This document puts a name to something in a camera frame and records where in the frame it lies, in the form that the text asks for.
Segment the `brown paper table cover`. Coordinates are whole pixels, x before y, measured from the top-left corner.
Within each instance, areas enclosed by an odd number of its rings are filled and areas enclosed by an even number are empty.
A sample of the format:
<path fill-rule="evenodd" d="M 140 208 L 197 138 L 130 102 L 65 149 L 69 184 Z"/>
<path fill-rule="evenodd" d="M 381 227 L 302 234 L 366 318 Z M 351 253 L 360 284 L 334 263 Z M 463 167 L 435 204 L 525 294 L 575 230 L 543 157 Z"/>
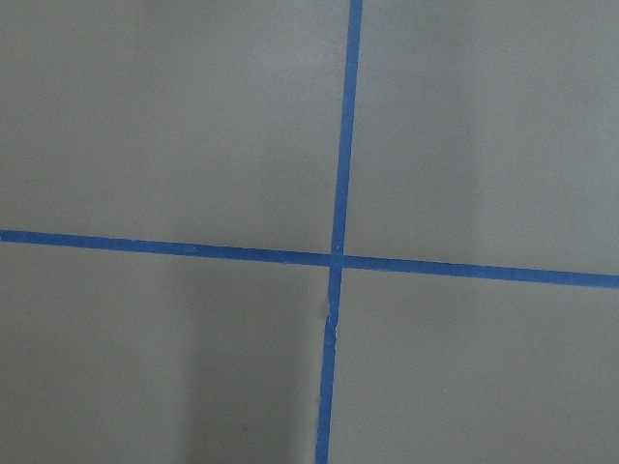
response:
<path fill-rule="evenodd" d="M 5 1 L 5 463 L 614 463 L 614 1 Z"/>

